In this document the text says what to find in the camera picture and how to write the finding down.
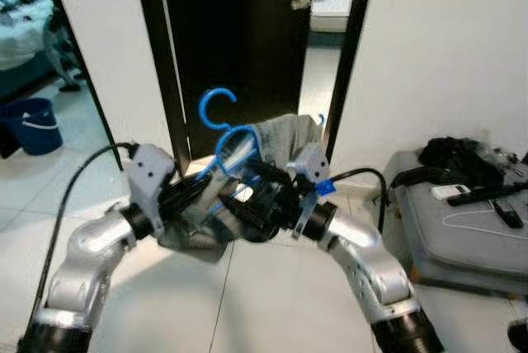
dark wooden door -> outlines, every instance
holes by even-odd
[[[208,89],[227,87],[238,98],[213,99],[213,122],[297,112],[310,11],[293,10],[291,1],[167,0],[193,158],[213,153],[223,133],[200,122],[198,103]]]

